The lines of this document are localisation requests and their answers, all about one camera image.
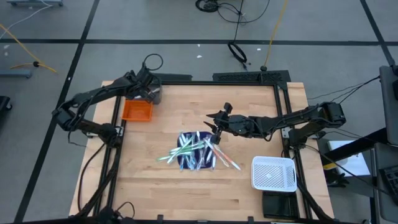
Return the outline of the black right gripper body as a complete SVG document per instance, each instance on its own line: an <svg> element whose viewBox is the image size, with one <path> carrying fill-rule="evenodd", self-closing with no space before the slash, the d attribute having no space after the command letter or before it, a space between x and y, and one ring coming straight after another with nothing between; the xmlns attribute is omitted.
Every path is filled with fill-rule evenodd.
<svg viewBox="0 0 398 224"><path fill-rule="evenodd" d="M217 118L216 121L222 131L244 138L253 137L254 125L248 117L243 115L231 115L225 118Z"/></svg>

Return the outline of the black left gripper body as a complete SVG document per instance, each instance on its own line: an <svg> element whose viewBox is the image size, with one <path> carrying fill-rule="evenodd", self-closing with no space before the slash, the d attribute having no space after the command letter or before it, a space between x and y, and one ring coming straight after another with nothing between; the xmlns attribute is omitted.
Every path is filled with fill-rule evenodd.
<svg viewBox="0 0 398 224"><path fill-rule="evenodd" d="M134 82L132 94L134 96L146 96L142 90L145 87L150 86L154 79L154 75L146 66L142 66L141 69L132 75L132 81Z"/></svg>

